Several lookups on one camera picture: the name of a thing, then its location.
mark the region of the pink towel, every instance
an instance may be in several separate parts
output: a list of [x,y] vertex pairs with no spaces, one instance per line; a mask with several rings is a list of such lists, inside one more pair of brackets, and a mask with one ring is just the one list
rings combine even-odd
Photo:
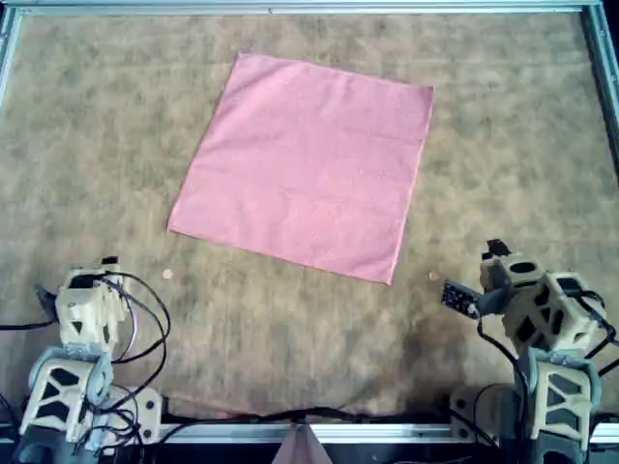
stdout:
[[240,54],[168,229],[391,283],[432,95]]

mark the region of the wire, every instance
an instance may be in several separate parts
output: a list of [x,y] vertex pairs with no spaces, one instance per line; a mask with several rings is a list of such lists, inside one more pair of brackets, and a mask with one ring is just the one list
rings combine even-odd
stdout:
[[125,348],[125,351],[123,351],[123,353],[118,358],[112,360],[113,363],[117,363],[121,361],[123,358],[125,358],[127,353],[129,353],[131,349],[133,348],[133,344],[135,343],[135,339],[137,338],[137,332],[138,332],[137,317],[135,316],[135,311],[133,311],[132,305],[131,303],[129,303],[129,300],[127,300],[127,308],[129,309],[129,313],[132,316],[132,336],[129,339],[129,343],[127,343],[127,347]]
[[17,420],[17,415],[15,414],[11,403],[2,393],[0,393],[0,406],[2,406],[2,408],[7,412],[9,423],[11,425],[11,438],[13,438],[14,442],[17,443],[17,439],[19,437],[19,420]]
[[35,329],[42,329],[44,327],[49,327],[53,324],[55,324],[56,321],[55,319],[51,319],[49,321],[46,322],[35,322],[32,324],[22,324],[22,325],[17,325],[17,326],[13,326],[13,325],[0,325],[0,332],[4,332],[4,331],[33,331]]
[[616,368],[618,365],[619,365],[619,359],[616,359],[615,361],[613,361],[610,364],[608,364],[608,365],[604,366],[603,368],[601,368],[598,371],[598,375],[600,377],[604,377],[608,372],[610,372],[611,370]]
[[461,413],[459,413],[458,411],[452,409],[452,408],[446,408],[447,413],[450,416],[454,416],[456,419],[458,419],[460,422],[463,422],[464,425],[466,425],[468,428],[470,428],[471,430],[473,430],[476,434],[479,434],[484,440],[486,440],[488,442],[489,445],[491,445],[493,448],[500,450],[499,446],[494,442],[494,440],[492,440],[490,438],[490,436],[485,433],[482,428],[476,424],[475,422],[467,419],[465,416],[463,416]]
[[160,345],[162,345],[162,347],[163,347],[163,349],[162,349],[162,359],[161,359],[159,365],[157,366],[157,369],[155,369],[155,372],[153,372],[139,387],[137,387],[135,390],[133,390],[130,393],[128,393],[127,396],[124,396],[123,398],[119,399],[112,406],[101,410],[103,413],[109,413],[109,412],[112,412],[112,411],[118,409],[120,406],[125,404],[130,399],[135,398],[140,392],[142,392],[144,389],[146,389],[157,378],[157,376],[162,372],[163,366],[165,365],[165,360],[167,358],[167,345],[166,345],[165,341],[167,340],[167,337],[169,336],[169,333],[170,333],[171,322],[170,322],[169,311],[167,310],[167,307],[165,306],[165,303],[162,301],[162,299],[159,297],[159,295],[157,295],[157,293],[146,282],[141,280],[139,277],[137,277],[135,275],[128,274],[128,273],[106,273],[105,275],[106,276],[125,276],[125,277],[128,277],[128,278],[133,278],[134,280],[137,280],[139,283],[141,283],[155,297],[155,300],[157,300],[157,302],[160,304],[160,307],[161,307],[161,309],[162,309],[162,311],[163,311],[163,313],[165,315],[165,319],[166,319],[166,323],[167,323],[167,329],[165,330],[163,328],[162,322],[159,319],[159,317],[157,316],[157,314],[155,314],[146,304],[144,304],[143,302],[138,300],[131,293],[128,293],[121,285],[119,285],[119,284],[117,284],[115,282],[112,282],[111,280],[109,280],[105,276],[101,276],[101,275],[96,276],[97,280],[100,280],[101,282],[103,282],[106,285],[110,286],[111,288],[115,289],[119,294],[121,294],[123,297],[125,297],[128,301],[131,301],[131,302],[135,303],[138,307],[140,307],[141,309],[146,311],[155,320],[155,322],[157,323],[157,326],[159,327],[159,330],[160,330],[160,332],[162,334],[162,337],[158,341],[153,343],[151,345],[151,347],[146,349],[144,352],[140,353],[139,355],[136,355],[136,356],[133,356],[133,357],[130,357],[130,358],[126,358],[126,359],[123,359],[120,362],[118,362],[118,363],[128,363],[130,361],[134,361],[136,359],[140,359],[140,358],[143,358],[144,356],[148,355],[153,350],[157,349]]
[[[473,401],[473,423],[477,424],[477,403],[480,400],[480,398],[482,397],[482,395],[485,392],[487,392],[488,390],[490,390],[490,389],[492,389],[494,387],[498,387],[500,385],[501,384],[490,384],[490,385],[486,385],[481,390],[479,390],[479,392],[475,396],[475,400]],[[475,434],[475,443],[476,444],[479,443],[479,434],[477,434],[477,433]]]
[[[592,290],[583,290],[578,295],[573,296],[573,298],[575,298],[582,307],[589,311],[591,316],[596,321],[598,321],[598,323],[601,324],[602,327],[604,327],[604,329],[606,330],[606,337],[604,338],[604,340],[602,340],[595,348],[593,348],[593,350],[587,353],[585,359],[592,359],[594,356],[600,353],[608,344],[619,346],[619,341],[616,339],[617,330],[614,328],[614,326],[609,324],[608,321],[606,321],[604,317],[593,306],[591,306],[584,300],[584,298],[591,298],[597,301],[602,307],[606,308],[602,296]],[[619,359],[611,362],[610,364],[600,369],[598,371],[598,375],[600,377],[604,377],[608,372],[615,369],[617,366],[619,366]]]
[[105,278],[105,276],[122,276],[122,277],[131,278],[131,279],[137,281],[140,285],[142,285],[144,288],[146,288],[146,290],[148,290],[148,292],[153,296],[153,298],[155,298],[155,300],[157,301],[158,305],[162,309],[163,314],[165,315],[165,323],[167,325],[167,329],[165,330],[165,335],[162,338],[160,338],[159,340],[157,340],[155,343],[153,343],[146,350],[144,350],[142,353],[139,353],[138,355],[135,355],[135,356],[131,356],[129,358],[124,358],[121,361],[117,361],[115,363],[116,364],[130,363],[131,361],[136,361],[136,360],[139,360],[141,358],[144,358],[145,356],[148,356],[150,353],[155,351],[160,345],[164,344],[165,341],[167,340],[169,334],[170,334],[171,321],[170,321],[170,314],[169,314],[169,311],[167,309],[167,306],[162,301],[162,299],[157,294],[157,292],[155,292],[155,290],[153,290],[150,287],[150,285],[148,285],[144,280],[142,280],[141,278],[139,278],[136,275],[129,274],[129,273],[113,273],[113,272],[106,272],[105,275],[96,275],[96,278],[98,280],[105,281],[105,283],[107,285],[111,284],[110,286],[112,288],[116,289],[118,291],[118,293],[123,295],[127,299],[128,302],[133,302],[140,309],[146,311],[147,313],[149,313],[151,315],[151,317],[154,317],[155,319],[158,319],[157,316],[153,313],[153,311],[151,311],[151,309],[148,306],[146,306],[144,303],[142,303],[141,301],[136,299],[132,294],[127,293],[127,291],[122,286],[118,285],[115,282],[111,282],[109,279]]
[[522,445],[524,444],[524,436],[526,433],[526,415],[529,408],[528,400],[529,400],[529,387],[528,382],[526,381],[526,377],[524,376],[524,372],[520,369],[520,366],[517,363],[516,358],[510,351],[503,346],[498,340],[495,340],[490,335],[484,333],[484,324],[482,322],[482,317],[477,320],[477,333],[481,338],[490,343],[496,349],[498,349],[503,356],[505,356],[509,362],[512,364],[514,371],[516,372],[516,376],[520,381],[520,386],[522,387],[522,396],[520,398],[520,420],[516,426],[516,464],[520,461],[520,452],[522,450]]

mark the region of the table surface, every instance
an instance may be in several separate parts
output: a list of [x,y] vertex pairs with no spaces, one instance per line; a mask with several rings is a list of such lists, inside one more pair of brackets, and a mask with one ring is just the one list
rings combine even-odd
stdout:
[[[435,86],[392,286],[166,232],[238,51]],[[619,323],[619,189],[577,14],[27,16],[0,143],[0,320],[44,319],[35,282],[118,254],[172,313],[154,385],[179,414],[427,409],[460,385],[511,382],[474,324],[440,306],[442,278],[478,286],[487,239],[580,271]],[[500,321],[486,327],[506,341]],[[137,348],[156,334],[140,318]],[[55,327],[0,338],[12,401],[50,343]]]

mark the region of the square cloth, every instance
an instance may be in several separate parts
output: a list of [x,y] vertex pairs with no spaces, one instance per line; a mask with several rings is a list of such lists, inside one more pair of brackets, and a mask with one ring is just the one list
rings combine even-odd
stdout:
[[168,229],[391,283],[432,96],[240,54]]

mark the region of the black cable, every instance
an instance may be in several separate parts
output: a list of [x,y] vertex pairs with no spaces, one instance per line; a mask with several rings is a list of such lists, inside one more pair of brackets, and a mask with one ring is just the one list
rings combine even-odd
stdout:
[[121,398],[118,401],[116,401],[112,406],[110,406],[108,408],[105,408],[105,409],[101,409],[102,413],[113,412],[113,411],[117,410],[120,406],[125,404],[127,401],[129,401],[130,399],[135,398],[140,392],[142,392],[144,389],[146,389],[157,378],[157,376],[162,372],[163,366],[165,365],[165,360],[167,359],[167,345],[166,345],[165,341],[167,340],[167,337],[169,336],[170,328],[171,328],[170,316],[169,316],[169,312],[167,310],[167,307],[165,306],[165,303],[161,300],[159,295],[157,295],[157,293],[150,286],[148,286],[148,284],[146,284],[139,277],[136,277],[134,275],[127,274],[127,273],[109,273],[107,275],[131,277],[131,278],[134,278],[135,280],[137,280],[138,282],[140,282],[141,284],[143,284],[145,286],[145,288],[147,288],[149,290],[149,292],[151,292],[151,294],[155,297],[157,302],[160,304],[160,307],[162,308],[162,311],[165,314],[165,319],[166,319],[166,322],[167,322],[167,330],[165,330],[163,328],[162,322],[159,319],[159,317],[157,316],[157,314],[155,314],[146,304],[144,304],[143,302],[138,300],[131,293],[128,293],[121,285],[119,285],[119,284],[117,284],[115,282],[112,282],[111,280],[105,278],[105,276],[96,276],[97,280],[100,280],[101,282],[105,283],[109,287],[115,289],[120,295],[122,295],[126,299],[130,300],[132,303],[135,303],[138,307],[140,307],[141,309],[146,311],[155,320],[155,322],[157,323],[157,326],[159,327],[159,330],[160,330],[160,332],[162,334],[162,337],[157,342],[155,342],[153,345],[151,345],[151,348],[145,350],[140,355],[137,355],[137,356],[134,356],[134,357],[131,357],[131,358],[126,358],[126,359],[122,360],[121,363],[125,363],[125,362],[129,362],[129,361],[133,361],[135,359],[142,358],[142,357],[146,356],[147,354],[151,353],[153,350],[155,350],[160,345],[162,345],[162,347],[163,347],[163,349],[162,349],[162,359],[161,359],[159,365],[157,366],[157,369],[155,369],[155,372],[153,372],[139,387],[137,387],[132,392],[128,393],[123,398]]
[[577,295],[572,296],[572,298],[574,298],[584,309],[586,309],[587,312],[589,312],[589,314],[591,315],[591,317],[593,317],[593,319],[595,319],[606,330],[606,337],[604,338],[604,340],[602,340],[595,348],[593,348],[589,353],[587,353],[585,359],[592,359],[594,356],[600,353],[609,343],[615,345],[618,344],[617,340],[615,339],[615,336],[617,335],[617,331],[615,330],[615,328],[610,325],[608,321],[606,321],[593,306],[591,306],[584,300],[585,298],[591,298],[592,300],[597,301],[602,307],[606,307],[602,296],[600,296],[593,290],[582,290]]
[[7,412],[9,423],[11,425],[11,438],[13,439],[14,443],[17,443],[19,439],[19,420],[17,419],[17,415],[15,414],[11,403],[7,398],[4,397],[2,393],[0,393],[0,406],[2,406],[2,408]]
[[498,340],[495,340],[490,335],[484,333],[484,324],[482,322],[482,317],[478,319],[477,322],[477,333],[481,338],[490,343],[496,349],[498,349],[503,356],[505,356],[509,362],[512,364],[514,371],[516,372],[516,376],[520,381],[520,386],[522,387],[522,396],[520,398],[520,420],[516,425],[516,464],[520,461],[520,452],[522,450],[522,446],[524,444],[525,434],[526,434],[526,415],[529,408],[529,387],[528,382],[526,381],[526,377],[524,376],[524,372],[520,369],[520,366],[517,363],[516,357],[510,353],[510,351],[503,346]]
[[3,331],[33,331],[35,329],[42,329],[44,327],[49,327],[55,324],[56,322],[58,321],[56,321],[55,319],[51,319],[50,321],[46,321],[46,322],[35,322],[32,324],[22,324],[22,325],[16,325],[16,326],[4,324],[0,326],[0,332],[3,332]]
[[619,365],[619,359],[616,359],[615,361],[613,361],[610,364],[608,364],[608,365],[604,366],[603,368],[601,368],[598,371],[598,375],[600,377],[604,377],[608,372],[610,372],[611,370],[616,368],[618,365]]
[[141,278],[139,278],[136,275],[133,274],[129,274],[129,273],[114,273],[114,272],[107,272],[105,273],[105,275],[96,275],[95,278],[97,280],[101,280],[104,281],[107,285],[110,285],[112,288],[116,289],[121,295],[123,295],[128,301],[131,301],[132,303],[138,305],[140,307],[140,309],[148,312],[152,317],[157,317],[153,314],[153,312],[151,311],[151,309],[146,306],[146,304],[144,304],[143,302],[141,302],[140,300],[136,299],[132,294],[128,293],[122,286],[111,282],[109,279],[105,278],[105,276],[121,276],[121,277],[127,277],[127,278],[131,278],[133,280],[135,280],[136,282],[138,282],[140,285],[142,285],[146,290],[148,290],[148,292],[153,296],[153,298],[155,299],[155,301],[158,303],[158,305],[160,306],[160,308],[163,311],[163,314],[165,316],[165,324],[167,325],[167,328],[165,330],[165,335],[163,338],[160,338],[158,341],[156,341],[155,343],[153,343],[150,347],[148,347],[146,350],[144,350],[143,352],[139,353],[138,355],[135,356],[131,356],[129,358],[124,358],[122,360],[118,360],[116,362],[114,362],[115,364],[125,364],[125,363],[130,363],[131,361],[136,361],[139,360],[141,358],[144,358],[145,356],[148,356],[150,353],[152,353],[153,351],[155,351],[160,345],[164,344],[165,341],[167,340],[169,334],[170,334],[170,330],[171,330],[171,321],[170,321],[170,314],[169,311],[167,309],[167,306],[165,305],[165,303],[163,302],[163,300],[160,298],[160,296],[157,294],[157,292],[155,290],[153,290],[150,285],[148,285],[144,280],[142,280]]
[[[488,390],[494,388],[494,387],[498,387],[501,384],[490,384],[490,385],[486,385],[485,387],[483,387],[481,390],[478,391],[477,395],[475,396],[475,399],[473,400],[473,423],[475,423],[477,425],[477,403],[479,402],[480,398],[482,397],[482,395],[487,392]],[[475,444],[477,445],[479,443],[479,434],[475,434]]]
[[[608,321],[606,321],[593,306],[591,306],[584,300],[584,298],[591,298],[593,300],[596,300],[602,307],[605,307],[604,299],[592,290],[583,290],[573,298],[575,298],[580,303],[580,305],[584,307],[591,314],[591,316],[606,330],[606,337],[604,338],[604,340],[602,340],[595,348],[593,348],[593,350],[587,353],[585,358],[587,360],[592,359],[594,356],[600,353],[608,344],[619,346],[619,340],[616,339],[617,331],[614,326],[609,324]],[[615,369],[617,366],[619,366],[619,359],[611,362],[610,364],[600,369],[598,371],[598,375],[600,377],[604,377],[608,372]]]
[[452,408],[446,408],[447,413],[450,416],[454,416],[457,420],[459,420],[460,422],[464,423],[468,428],[470,428],[471,430],[473,430],[473,432],[475,432],[476,435],[480,435],[484,440],[487,441],[487,443],[489,445],[491,445],[493,448],[495,448],[496,450],[500,450],[499,446],[494,442],[494,440],[492,440],[489,435],[487,433],[485,433],[482,428],[476,424],[475,422],[467,419],[465,416],[463,416],[461,413],[459,413],[458,411],[455,411]]
[[321,418],[337,419],[339,421],[347,422],[363,422],[368,418],[368,416],[366,415],[352,414],[342,411],[340,409],[316,406],[307,409],[291,409],[289,411],[281,411],[279,413],[261,416],[259,417],[259,419],[257,419],[257,421],[259,423],[280,422],[288,420],[295,422],[303,420],[307,416],[319,416]]

